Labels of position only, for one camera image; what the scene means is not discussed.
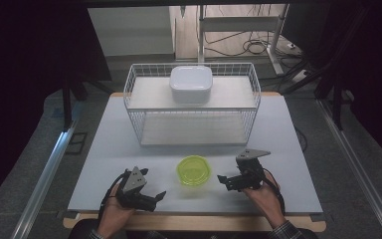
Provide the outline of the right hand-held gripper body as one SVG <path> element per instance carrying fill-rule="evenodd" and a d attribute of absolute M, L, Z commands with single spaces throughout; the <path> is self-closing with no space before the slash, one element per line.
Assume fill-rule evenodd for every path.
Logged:
<path fill-rule="evenodd" d="M 240 173 L 236 181 L 237 190 L 251 187 L 258 189 L 261 187 L 265 174 L 259 158 L 269 154 L 270 152 L 265 150 L 245 149 L 237 155 L 236 159 L 242 159 L 244 162 L 244 171 Z"/>

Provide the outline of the person's right hand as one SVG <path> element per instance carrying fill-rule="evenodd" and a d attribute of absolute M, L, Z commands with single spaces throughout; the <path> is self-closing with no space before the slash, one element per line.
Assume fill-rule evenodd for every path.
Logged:
<path fill-rule="evenodd" d="M 246 188 L 243 192 L 250 198 L 259 211 L 267 218 L 273 229 L 286 223 L 282 208 L 274 190 L 265 182 L 259 189 Z"/>

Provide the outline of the white square plastic container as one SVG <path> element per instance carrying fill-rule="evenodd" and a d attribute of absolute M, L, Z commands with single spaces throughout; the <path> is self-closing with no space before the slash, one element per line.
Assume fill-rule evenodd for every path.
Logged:
<path fill-rule="evenodd" d="M 175 67 L 169 86 L 177 104 L 206 104 L 213 86 L 212 70 L 206 66 Z"/>

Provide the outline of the wooden table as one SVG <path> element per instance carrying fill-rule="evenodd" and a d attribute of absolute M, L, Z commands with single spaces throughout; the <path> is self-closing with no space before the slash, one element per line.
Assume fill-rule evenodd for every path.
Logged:
<path fill-rule="evenodd" d="M 326 228 L 323 210 L 315 192 L 305 158 L 291 122 L 285 99 L 262 96 L 248 146 L 263 149 L 263 167 L 270 170 L 285 198 L 286 218 L 297 227 L 322 232 Z M 153 212 L 137 212 L 129 230 L 161 231 L 267 231 L 270 226 L 242 193 L 229 191 L 219 183 L 220 174 L 237 174 L 238 146 L 146 147 L 135 137 L 123 98 L 109 97 L 68 206 L 63 224 L 67 228 L 97 217 L 99 204 L 113 180 L 134 166 L 149 170 L 144 193 L 165 194 Z M 207 158 L 212 170 L 201 186 L 180 183 L 176 166 L 192 154 Z"/>

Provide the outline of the person's left hand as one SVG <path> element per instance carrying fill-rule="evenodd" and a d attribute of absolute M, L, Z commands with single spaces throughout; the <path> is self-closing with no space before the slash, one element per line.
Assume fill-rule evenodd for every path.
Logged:
<path fill-rule="evenodd" d="M 96 231 L 103 239 L 111 239 L 126 225 L 129 218 L 135 212 L 133 208 L 125 208 L 119 204 L 115 197 L 117 190 L 118 184 L 109 194 Z"/>

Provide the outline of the aluminium rail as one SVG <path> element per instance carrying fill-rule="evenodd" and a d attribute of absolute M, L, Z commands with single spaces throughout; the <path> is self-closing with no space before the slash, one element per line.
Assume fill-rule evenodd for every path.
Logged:
<path fill-rule="evenodd" d="M 333 136 L 335 137 L 346 161 L 349 164 L 349 167 L 351 168 L 360 188 L 362 189 L 368 203 L 370 204 L 376 218 L 382 227 L 382 196 L 373 185 L 372 180 L 367 174 L 367 171 L 364 169 L 344 131 L 339 129 L 337 124 L 334 122 L 332 118 L 332 110 L 327 105 L 327 102 L 325 100 L 316 100 L 316 103 L 320 108 Z"/>
<path fill-rule="evenodd" d="M 77 123 L 78 122 L 76 120 L 73 120 L 69 124 L 69 127 L 60 133 L 51 155 L 45 164 L 42 174 L 37 181 L 37 184 L 16 224 L 10 239 L 28 239 L 30 231 L 46 198 Z"/>

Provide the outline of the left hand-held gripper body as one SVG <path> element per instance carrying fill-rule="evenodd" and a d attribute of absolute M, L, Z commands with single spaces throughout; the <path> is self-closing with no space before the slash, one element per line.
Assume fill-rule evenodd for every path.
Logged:
<path fill-rule="evenodd" d="M 146 184 L 144 178 L 135 166 L 133 170 L 126 170 L 117 180 L 119 182 L 116 199 L 122 207 L 134 208 L 144 211 L 154 211 L 156 203 L 151 203 L 148 199 L 150 196 L 140 193 Z"/>

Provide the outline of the green translucent bowl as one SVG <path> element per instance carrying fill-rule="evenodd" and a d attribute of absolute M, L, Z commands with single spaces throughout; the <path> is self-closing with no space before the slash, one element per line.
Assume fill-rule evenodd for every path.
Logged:
<path fill-rule="evenodd" d="M 189 155 L 177 164 L 176 172 L 183 185 L 199 186 L 209 180 L 211 167 L 205 157 Z"/>

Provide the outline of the black metal stand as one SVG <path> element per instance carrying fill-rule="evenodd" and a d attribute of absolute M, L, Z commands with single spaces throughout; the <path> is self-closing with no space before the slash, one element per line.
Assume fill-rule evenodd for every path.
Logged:
<path fill-rule="evenodd" d="M 74 79 L 63 80 L 62 93 L 64 110 L 63 131 L 68 131 L 73 121 L 71 95 L 74 95 L 76 100 L 83 102 L 87 99 L 88 93 L 83 82 L 81 80 Z"/>
<path fill-rule="evenodd" d="M 341 104 L 342 104 L 342 78 L 338 70 L 331 65 L 326 66 L 321 73 L 321 80 L 318 83 L 314 95 L 318 99 L 325 99 L 332 93 L 331 118 L 339 130 L 341 124 Z"/>

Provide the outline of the white metal desk frame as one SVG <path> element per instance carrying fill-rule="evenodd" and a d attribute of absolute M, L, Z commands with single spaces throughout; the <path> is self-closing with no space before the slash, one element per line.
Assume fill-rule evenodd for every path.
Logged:
<path fill-rule="evenodd" d="M 199 6 L 198 16 L 198 62 L 203 63 L 204 36 L 205 32 L 273 32 L 273 39 L 267 45 L 266 51 L 277 76 L 285 73 L 278 60 L 276 48 L 287 15 L 288 4 L 284 4 L 278 16 L 254 16 L 254 17 L 205 17 L 204 6 Z"/>

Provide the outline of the white wire shelf rack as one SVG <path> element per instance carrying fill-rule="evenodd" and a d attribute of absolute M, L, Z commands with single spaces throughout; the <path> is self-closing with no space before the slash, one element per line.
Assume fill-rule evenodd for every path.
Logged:
<path fill-rule="evenodd" d="M 206 104 L 174 102 L 169 80 L 179 66 L 212 70 Z M 261 103 L 261 87 L 251 63 L 134 64 L 123 97 L 142 145 L 244 145 Z"/>

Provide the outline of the white power strip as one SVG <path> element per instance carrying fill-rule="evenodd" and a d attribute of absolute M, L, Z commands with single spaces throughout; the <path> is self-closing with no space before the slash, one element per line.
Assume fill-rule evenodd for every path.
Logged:
<path fill-rule="evenodd" d="M 311 74 L 311 71 L 309 70 L 301 70 L 299 73 L 297 73 L 293 78 L 292 81 L 294 83 L 298 83 L 304 78 L 308 77 Z"/>

